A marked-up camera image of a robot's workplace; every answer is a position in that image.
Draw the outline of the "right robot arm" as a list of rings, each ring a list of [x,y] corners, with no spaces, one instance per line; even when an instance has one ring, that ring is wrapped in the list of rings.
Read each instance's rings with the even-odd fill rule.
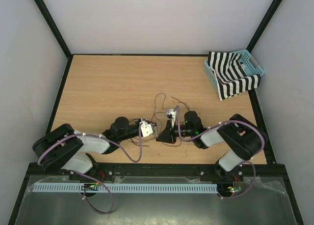
[[[219,180],[226,180],[232,170],[261,152],[268,142],[268,136],[256,125],[239,114],[211,128],[205,128],[195,111],[184,114],[184,124],[175,123],[176,112],[168,115],[169,120],[156,141],[174,144],[177,138],[193,142],[199,149],[208,149],[225,142],[230,150],[217,162],[214,174]]]

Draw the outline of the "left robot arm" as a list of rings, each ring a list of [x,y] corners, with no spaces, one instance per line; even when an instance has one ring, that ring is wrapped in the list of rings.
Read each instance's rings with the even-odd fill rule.
[[[94,179],[99,165],[91,156],[92,152],[110,154],[122,149],[121,142],[155,134],[157,125],[147,119],[128,120],[118,117],[110,128],[101,134],[88,134],[75,130],[69,123],[62,124],[37,140],[32,149],[37,156],[37,164],[45,172],[58,170],[78,171],[86,179]]]

